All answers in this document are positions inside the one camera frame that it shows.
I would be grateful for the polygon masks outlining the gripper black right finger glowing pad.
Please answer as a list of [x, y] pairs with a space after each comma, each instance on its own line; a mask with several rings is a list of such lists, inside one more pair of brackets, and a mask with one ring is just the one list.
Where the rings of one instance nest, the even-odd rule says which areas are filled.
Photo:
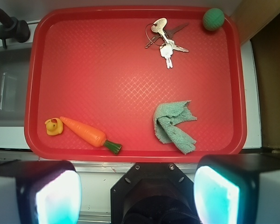
[[280, 224], [280, 154], [204, 156], [194, 200], [203, 224]]

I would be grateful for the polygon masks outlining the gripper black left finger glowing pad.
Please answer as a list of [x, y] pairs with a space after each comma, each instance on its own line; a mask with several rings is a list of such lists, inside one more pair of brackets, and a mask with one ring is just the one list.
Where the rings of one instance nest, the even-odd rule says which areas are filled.
[[70, 161], [0, 161], [0, 224], [75, 224], [81, 200]]

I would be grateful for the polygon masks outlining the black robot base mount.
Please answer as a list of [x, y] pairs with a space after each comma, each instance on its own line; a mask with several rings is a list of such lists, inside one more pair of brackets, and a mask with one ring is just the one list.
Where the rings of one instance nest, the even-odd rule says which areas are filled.
[[173, 163], [136, 163], [111, 188], [112, 224], [198, 224], [194, 183]]

